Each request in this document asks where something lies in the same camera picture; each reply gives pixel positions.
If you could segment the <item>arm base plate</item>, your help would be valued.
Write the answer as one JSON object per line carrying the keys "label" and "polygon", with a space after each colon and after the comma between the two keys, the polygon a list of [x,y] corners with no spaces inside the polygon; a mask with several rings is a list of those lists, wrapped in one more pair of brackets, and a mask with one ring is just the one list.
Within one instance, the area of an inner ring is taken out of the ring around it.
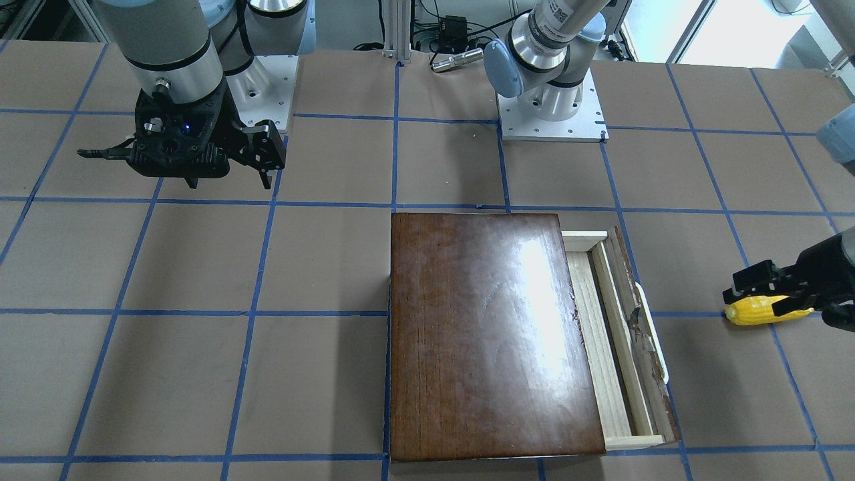
{"label": "arm base plate", "polygon": [[298,55],[255,57],[242,72],[226,76],[241,122],[251,127],[273,121],[281,134],[289,132],[300,60]]}
{"label": "arm base plate", "polygon": [[610,133],[592,70],[577,86],[546,84],[516,98],[498,94],[502,137],[516,141],[607,142]]}

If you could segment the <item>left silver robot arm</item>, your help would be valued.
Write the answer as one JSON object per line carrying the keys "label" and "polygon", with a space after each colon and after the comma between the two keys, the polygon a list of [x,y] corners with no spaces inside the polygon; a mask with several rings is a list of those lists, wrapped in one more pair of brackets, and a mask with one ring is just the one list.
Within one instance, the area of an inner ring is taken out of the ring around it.
{"label": "left silver robot arm", "polygon": [[[601,42],[604,8],[604,1],[540,1],[513,19],[507,36],[492,40],[484,52],[494,90],[518,98],[558,86],[572,68],[586,73],[590,60],[574,54],[571,43],[583,35]],[[826,325],[853,331],[853,229],[804,249],[791,266],[767,259],[735,272],[723,303],[729,319],[742,325],[817,311]]]}

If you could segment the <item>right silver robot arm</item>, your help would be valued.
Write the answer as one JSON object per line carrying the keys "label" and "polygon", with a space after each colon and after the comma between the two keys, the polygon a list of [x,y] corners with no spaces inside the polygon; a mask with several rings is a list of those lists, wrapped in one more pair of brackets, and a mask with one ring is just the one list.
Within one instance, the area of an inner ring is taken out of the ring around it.
{"label": "right silver robot arm", "polygon": [[317,45],[313,1],[96,1],[94,11],[140,83],[134,128],[119,145],[80,149],[189,188],[232,162],[263,188],[286,165],[293,76],[281,63]]}

